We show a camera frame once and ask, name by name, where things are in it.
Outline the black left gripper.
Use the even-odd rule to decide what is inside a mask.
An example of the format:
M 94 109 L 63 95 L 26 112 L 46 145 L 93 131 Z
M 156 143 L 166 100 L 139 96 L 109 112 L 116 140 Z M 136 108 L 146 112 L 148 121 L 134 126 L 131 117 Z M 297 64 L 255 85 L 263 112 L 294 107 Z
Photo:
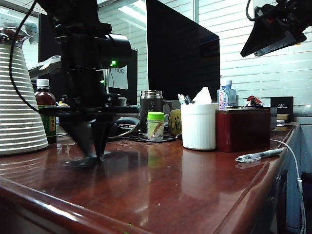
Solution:
M 103 105 L 98 107 L 43 107 L 39 113 L 59 117 L 60 126 L 75 141 L 85 157 L 95 157 L 93 141 L 98 160 L 104 160 L 104 151 L 109 133 L 117 116 L 139 114 L 140 105 L 124 105 L 118 94 L 105 94 Z

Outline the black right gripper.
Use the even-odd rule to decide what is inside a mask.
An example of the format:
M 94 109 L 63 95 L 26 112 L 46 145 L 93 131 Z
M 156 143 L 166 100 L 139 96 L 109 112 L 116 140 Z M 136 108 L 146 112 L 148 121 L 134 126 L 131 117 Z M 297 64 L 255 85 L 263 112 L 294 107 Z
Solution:
M 242 57 L 256 57 L 300 44 L 307 37 L 306 2 L 278 2 L 254 8 L 255 23 L 242 51 Z

